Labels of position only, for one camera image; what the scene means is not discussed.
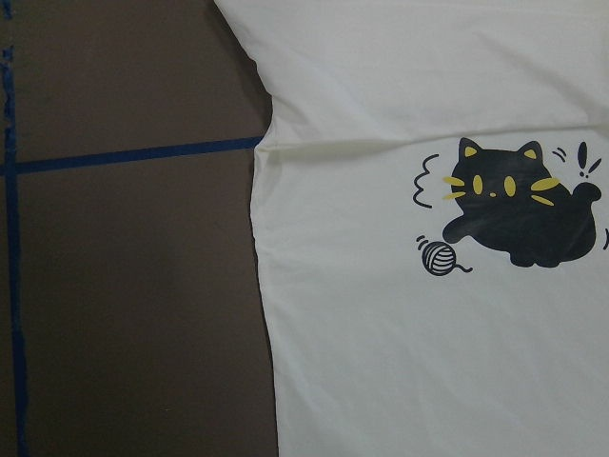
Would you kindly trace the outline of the cream long sleeve cat shirt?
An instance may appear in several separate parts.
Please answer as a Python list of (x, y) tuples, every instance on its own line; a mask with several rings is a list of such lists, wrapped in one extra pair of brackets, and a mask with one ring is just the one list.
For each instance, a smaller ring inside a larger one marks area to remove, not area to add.
[(221, 1), (283, 456), (608, 452), (608, 5)]

